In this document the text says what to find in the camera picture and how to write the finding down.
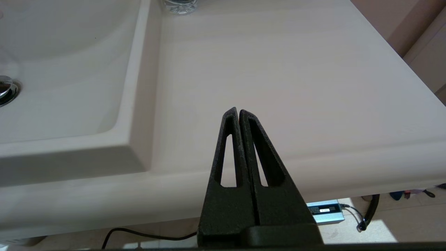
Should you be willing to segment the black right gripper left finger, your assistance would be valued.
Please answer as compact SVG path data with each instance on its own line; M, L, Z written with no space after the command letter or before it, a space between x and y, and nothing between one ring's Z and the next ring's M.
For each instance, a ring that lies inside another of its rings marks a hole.
M257 166L253 143L236 107L221 120L213 164L197 232L200 248L253 249L258 247L255 227L258 214L252 168ZM221 184L226 142L232 138L235 187Z

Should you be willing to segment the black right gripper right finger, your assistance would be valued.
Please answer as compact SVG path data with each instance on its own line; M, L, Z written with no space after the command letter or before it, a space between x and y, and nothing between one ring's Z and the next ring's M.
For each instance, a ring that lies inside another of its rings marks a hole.
M242 233L246 246L323 245L317 224L259 119L239 113L254 203L255 224Z

